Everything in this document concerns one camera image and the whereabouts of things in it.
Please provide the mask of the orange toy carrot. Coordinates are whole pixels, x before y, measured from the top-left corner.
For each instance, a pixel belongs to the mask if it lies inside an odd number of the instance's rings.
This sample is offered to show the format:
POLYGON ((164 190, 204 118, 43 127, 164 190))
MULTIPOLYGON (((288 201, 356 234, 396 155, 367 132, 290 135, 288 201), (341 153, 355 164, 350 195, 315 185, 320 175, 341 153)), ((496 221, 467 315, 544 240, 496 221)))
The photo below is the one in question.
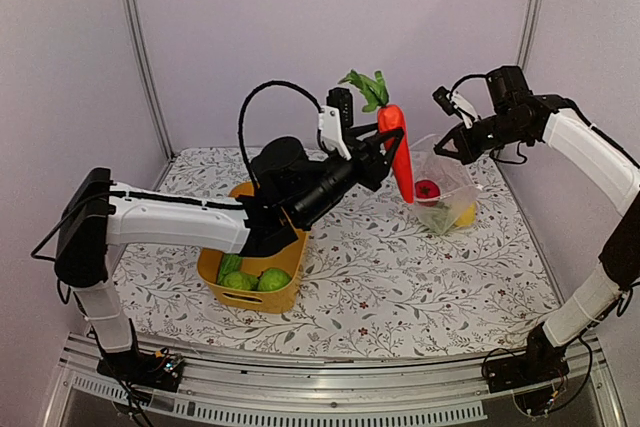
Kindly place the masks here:
POLYGON ((408 204, 412 204, 414 202, 414 180, 404 113, 399 106, 388 104, 379 109, 377 123, 380 133, 397 128, 401 128, 403 131, 403 137, 392 162, 392 171, 403 200, 408 204))

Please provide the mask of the green toy lettuce leaf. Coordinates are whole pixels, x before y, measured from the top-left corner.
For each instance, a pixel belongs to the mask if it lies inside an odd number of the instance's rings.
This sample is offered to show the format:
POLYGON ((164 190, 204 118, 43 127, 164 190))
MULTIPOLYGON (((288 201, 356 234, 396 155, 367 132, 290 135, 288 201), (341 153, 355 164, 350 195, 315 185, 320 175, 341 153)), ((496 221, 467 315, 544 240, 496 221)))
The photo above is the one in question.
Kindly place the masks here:
POLYGON ((366 104, 362 107, 364 113, 375 112, 389 104, 389 92, 383 73, 380 70, 376 70, 373 76, 369 77, 352 69, 338 81, 338 84, 349 84, 361 93, 366 101, 366 104))

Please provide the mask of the clear zip top bag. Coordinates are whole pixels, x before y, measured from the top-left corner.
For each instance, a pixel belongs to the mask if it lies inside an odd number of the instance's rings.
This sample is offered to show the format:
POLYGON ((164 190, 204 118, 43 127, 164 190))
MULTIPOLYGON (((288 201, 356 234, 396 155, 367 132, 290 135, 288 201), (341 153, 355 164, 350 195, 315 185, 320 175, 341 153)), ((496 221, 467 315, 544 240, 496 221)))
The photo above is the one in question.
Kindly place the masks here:
POLYGON ((444 233, 447 234, 451 231, 462 229, 456 227, 454 223, 472 203, 476 203, 482 187, 472 180, 465 166, 453 159, 441 157, 434 153, 433 148, 438 140, 439 137, 432 134, 422 137, 409 146, 414 177, 414 203, 412 209, 419 222, 425 226, 423 218, 428 206, 420 205, 415 201, 415 183, 422 179, 434 181, 441 190, 439 201, 447 203, 451 208, 450 214, 453 223, 449 230, 444 233))

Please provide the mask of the red toy tomato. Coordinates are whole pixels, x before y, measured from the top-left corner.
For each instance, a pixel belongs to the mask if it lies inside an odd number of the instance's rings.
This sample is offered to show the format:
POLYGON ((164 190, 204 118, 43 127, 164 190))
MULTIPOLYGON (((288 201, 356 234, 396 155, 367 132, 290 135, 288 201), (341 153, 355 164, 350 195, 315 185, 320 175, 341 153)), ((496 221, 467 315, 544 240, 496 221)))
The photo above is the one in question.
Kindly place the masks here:
POLYGON ((436 206, 441 197, 439 186, 432 180, 422 179, 415 183, 415 201, 424 206, 436 206))

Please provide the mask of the yellow toy lemon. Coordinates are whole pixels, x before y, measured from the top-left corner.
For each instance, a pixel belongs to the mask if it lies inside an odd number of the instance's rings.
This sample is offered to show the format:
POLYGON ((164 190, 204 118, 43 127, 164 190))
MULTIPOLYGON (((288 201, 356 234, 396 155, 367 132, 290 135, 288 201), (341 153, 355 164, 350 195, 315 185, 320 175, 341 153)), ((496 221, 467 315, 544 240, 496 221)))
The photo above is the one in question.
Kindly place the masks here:
POLYGON ((472 203, 455 221, 454 225, 459 228, 471 226, 476 219, 476 203, 472 203))

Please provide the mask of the green toy grapes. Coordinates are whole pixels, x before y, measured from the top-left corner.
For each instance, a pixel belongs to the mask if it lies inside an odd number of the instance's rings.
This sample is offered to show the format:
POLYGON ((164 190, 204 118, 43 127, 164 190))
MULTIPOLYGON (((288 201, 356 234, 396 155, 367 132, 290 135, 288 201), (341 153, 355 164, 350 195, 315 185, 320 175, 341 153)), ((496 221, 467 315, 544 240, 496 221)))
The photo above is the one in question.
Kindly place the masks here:
POLYGON ((453 223, 450 212, 450 206, 445 202, 439 201, 434 206, 426 208, 423 222, 431 232, 438 235, 444 234, 453 223))

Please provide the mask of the yellow plastic basket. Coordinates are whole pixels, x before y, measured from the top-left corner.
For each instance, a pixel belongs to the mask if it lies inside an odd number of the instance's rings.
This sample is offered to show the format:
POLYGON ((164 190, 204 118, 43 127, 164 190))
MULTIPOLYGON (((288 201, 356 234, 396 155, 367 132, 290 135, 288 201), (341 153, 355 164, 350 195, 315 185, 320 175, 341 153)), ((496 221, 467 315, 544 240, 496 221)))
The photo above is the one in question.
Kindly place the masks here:
POLYGON ((223 305, 262 313, 280 314, 291 310, 295 304, 302 278, 302 261, 305 257, 309 233, 293 228, 297 240, 277 254, 266 258, 244 258, 240 272, 260 278, 267 270, 278 268, 286 272, 290 281, 273 291, 238 290, 217 282, 224 254, 219 251, 201 250, 197 261, 198 274, 214 297, 223 305))

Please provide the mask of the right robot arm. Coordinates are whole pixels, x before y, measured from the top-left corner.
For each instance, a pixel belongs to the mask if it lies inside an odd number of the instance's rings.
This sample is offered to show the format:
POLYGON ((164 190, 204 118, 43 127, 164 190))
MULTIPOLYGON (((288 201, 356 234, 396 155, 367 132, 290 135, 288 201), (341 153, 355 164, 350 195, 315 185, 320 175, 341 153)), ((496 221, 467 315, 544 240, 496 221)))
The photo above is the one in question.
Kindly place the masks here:
POLYGON ((581 173, 618 216, 593 271, 528 335, 526 354, 516 369, 524 382, 537 383, 554 369, 566 346, 629 298, 639 281, 639 167, 568 98, 513 94, 485 118, 478 118, 464 97, 445 88, 436 90, 433 98, 446 114, 462 120, 439 141, 436 154, 470 164, 508 144, 541 143, 581 173))

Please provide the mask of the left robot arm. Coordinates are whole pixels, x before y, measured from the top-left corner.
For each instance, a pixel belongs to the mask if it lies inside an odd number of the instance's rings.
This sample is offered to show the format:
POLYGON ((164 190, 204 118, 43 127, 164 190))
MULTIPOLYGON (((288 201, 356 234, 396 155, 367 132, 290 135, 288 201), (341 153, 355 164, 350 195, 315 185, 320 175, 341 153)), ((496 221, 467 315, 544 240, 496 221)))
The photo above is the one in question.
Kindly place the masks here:
POLYGON ((95 168, 65 208, 51 235, 58 279, 69 286, 111 366, 128 381, 148 373, 134 328, 120 306, 105 256, 133 243, 201 247, 244 258, 269 258, 296 243, 354 186, 381 187, 404 137, 357 127, 345 154, 311 160, 291 136, 271 141, 250 161, 253 192, 210 200, 161 194, 116 183, 95 168))

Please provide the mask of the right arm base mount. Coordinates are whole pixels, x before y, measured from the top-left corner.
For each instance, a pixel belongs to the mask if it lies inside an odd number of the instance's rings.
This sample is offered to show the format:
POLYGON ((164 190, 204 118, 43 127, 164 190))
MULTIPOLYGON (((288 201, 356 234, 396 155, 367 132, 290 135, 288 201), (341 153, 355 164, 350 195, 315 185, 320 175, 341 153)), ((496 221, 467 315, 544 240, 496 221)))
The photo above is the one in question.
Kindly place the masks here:
POLYGON ((481 375, 491 393, 558 380, 558 387, 546 386, 515 397, 516 407, 522 413, 546 415, 552 411, 569 374, 565 353, 566 347, 554 347, 543 326, 539 325, 527 336, 526 349, 522 354, 514 354, 504 348, 489 352, 483 360, 481 375))

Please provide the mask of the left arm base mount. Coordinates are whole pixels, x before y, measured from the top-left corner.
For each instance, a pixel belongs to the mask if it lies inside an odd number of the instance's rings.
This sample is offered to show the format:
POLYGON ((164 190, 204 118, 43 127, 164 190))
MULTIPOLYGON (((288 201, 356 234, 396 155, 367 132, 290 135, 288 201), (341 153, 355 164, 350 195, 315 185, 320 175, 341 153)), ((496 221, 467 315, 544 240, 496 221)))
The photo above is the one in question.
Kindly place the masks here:
POLYGON ((107 353, 100 350, 97 372, 127 387, 141 386, 176 393, 185 367, 184 357, 167 348, 144 353, 133 345, 129 351, 107 353))

